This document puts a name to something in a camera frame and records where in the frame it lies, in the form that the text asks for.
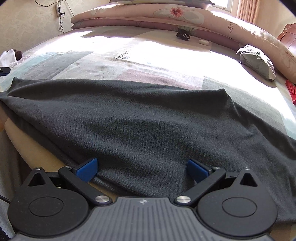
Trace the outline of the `dark grey sweatpants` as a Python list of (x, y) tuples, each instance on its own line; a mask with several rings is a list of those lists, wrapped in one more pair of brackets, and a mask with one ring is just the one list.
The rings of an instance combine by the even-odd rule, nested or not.
[(116, 80), (22, 80), (1, 106), (23, 132), (69, 166), (98, 159), (98, 185), (119, 195), (175, 198), (194, 185), (189, 159), (230, 172), (251, 168), (295, 222), (295, 140), (224, 89)]

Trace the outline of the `white plush toy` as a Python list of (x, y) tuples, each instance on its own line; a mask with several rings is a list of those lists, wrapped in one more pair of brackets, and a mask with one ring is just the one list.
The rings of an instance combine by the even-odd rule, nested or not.
[(13, 68), (18, 64), (18, 61), (23, 57), (22, 52), (16, 49), (4, 51), (0, 56), (1, 67)]

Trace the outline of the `white power strip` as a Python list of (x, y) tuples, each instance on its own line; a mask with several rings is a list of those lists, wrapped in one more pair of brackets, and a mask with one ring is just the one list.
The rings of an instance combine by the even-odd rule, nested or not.
[(65, 14), (65, 13), (62, 11), (62, 9), (61, 9), (61, 4), (60, 4), (60, 3), (57, 3), (57, 4), (56, 4), (56, 14), (57, 14), (57, 17), (58, 17), (58, 18)]

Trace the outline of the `grey bundled cloth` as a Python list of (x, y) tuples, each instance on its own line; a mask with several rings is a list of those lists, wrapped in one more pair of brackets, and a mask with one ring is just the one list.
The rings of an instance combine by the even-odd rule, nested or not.
[(236, 54), (239, 55), (240, 62), (260, 76), (265, 80), (273, 82), (276, 78), (275, 69), (272, 61), (266, 56), (260, 49), (252, 46), (245, 45), (240, 48)]

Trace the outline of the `white earbud case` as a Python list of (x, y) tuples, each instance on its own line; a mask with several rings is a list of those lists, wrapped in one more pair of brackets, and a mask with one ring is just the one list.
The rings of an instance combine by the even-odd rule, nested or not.
[(209, 45), (209, 41), (203, 40), (203, 39), (200, 39), (199, 40), (199, 43), (202, 44), (202, 45), (205, 45), (205, 46), (208, 46)]

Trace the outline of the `grey floral pillow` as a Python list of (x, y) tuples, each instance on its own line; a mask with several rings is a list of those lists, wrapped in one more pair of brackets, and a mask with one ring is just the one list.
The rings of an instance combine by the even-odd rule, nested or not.
[(214, 5), (211, 1), (199, 1), (199, 0), (133, 0), (133, 1), (116, 1), (110, 0), (109, 3), (120, 4), (180, 4), (182, 6), (189, 6), (194, 8), (206, 9), (209, 6)]

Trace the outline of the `black hair claw clip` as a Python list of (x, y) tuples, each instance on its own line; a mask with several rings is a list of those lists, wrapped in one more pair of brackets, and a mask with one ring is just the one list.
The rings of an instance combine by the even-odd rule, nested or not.
[(192, 29), (181, 29), (178, 28), (176, 36), (184, 41), (188, 41), (191, 38)]

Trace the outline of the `pink floral folded quilt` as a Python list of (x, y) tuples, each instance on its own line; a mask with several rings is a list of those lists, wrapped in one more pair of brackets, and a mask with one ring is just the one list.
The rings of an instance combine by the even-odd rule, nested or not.
[(289, 81), (295, 82), (295, 56), (288, 48), (265, 30), (230, 15), (182, 4), (134, 4), (131, 1), (124, 1), (79, 13), (72, 17), (71, 23), (77, 25), (95, 19), (155, 21), (189, 28), (205, 28), (240, 44), (257, 47), (269, 57), (282, 75)]

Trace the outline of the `orange wooden headboard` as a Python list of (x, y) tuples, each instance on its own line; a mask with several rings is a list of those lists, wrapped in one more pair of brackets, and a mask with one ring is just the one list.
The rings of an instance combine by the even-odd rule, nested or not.
[(277, 39), (288, 49), (295, 48), (296, 23), (287, 24)]

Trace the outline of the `red striped curtain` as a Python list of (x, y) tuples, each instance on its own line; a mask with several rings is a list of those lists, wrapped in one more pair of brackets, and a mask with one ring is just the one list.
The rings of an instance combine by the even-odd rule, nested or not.
[(261, 0), (240, 0), (236, 18), (254, 25), (258, 17), (260, 3)]

